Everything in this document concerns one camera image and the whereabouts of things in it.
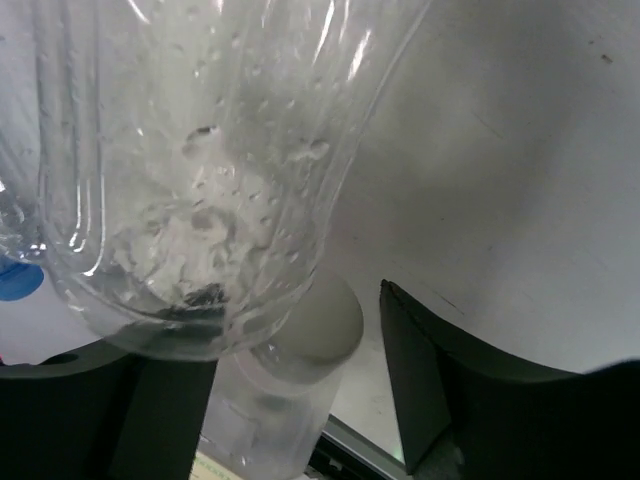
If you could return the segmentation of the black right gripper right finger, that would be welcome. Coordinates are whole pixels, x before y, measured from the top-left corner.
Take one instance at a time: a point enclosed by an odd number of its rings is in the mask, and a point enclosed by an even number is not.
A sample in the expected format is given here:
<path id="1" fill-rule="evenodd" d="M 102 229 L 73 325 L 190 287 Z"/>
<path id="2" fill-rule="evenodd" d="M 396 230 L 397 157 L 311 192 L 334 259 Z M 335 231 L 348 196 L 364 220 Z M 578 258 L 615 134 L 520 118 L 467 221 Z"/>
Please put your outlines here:
<path id="1" fill-rule="evenodd" d="M 417 479 L 635 479 L 639 363 L 573 373 L 500 350 L 383 281 L 380 319 Z"/>

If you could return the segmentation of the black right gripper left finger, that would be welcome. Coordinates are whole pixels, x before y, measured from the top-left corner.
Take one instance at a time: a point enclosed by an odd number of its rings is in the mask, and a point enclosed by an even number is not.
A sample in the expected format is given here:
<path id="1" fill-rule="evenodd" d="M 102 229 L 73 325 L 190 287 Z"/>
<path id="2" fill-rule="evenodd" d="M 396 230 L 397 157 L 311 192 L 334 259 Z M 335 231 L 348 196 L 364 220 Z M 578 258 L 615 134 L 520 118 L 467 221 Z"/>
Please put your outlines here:
<path id="1" fill-rule="evenodd" d="M 104 341 L 3 365 L 2 478 L 189 478 L 216 367 Z"/>

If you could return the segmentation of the blue label water bottle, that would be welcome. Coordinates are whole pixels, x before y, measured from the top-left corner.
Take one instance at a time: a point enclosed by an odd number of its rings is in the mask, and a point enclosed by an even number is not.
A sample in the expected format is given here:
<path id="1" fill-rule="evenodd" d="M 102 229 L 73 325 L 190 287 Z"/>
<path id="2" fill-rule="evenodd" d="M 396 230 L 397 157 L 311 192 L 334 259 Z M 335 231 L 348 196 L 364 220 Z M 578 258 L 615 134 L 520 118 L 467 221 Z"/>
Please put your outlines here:
<path id="1" fill-rule="evenodd" d="M 32 264 L 11 262 L 1 267 L 0 300 L 17 301 L 34 293 L 44 281 L 44 272 Z"/>

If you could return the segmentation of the square bottle yellow label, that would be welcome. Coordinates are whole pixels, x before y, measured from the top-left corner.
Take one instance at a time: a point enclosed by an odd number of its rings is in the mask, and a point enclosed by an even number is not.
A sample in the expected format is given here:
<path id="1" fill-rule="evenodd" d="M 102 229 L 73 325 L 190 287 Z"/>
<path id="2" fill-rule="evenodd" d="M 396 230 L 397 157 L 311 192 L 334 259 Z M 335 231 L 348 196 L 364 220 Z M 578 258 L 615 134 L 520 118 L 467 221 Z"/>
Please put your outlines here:
<path id="1" fill-rule="evenodd" d="M 348 283 L 317 272 L 276 334 L 218 361 L 192 478 L 302 478 L 363 333 Z"/>

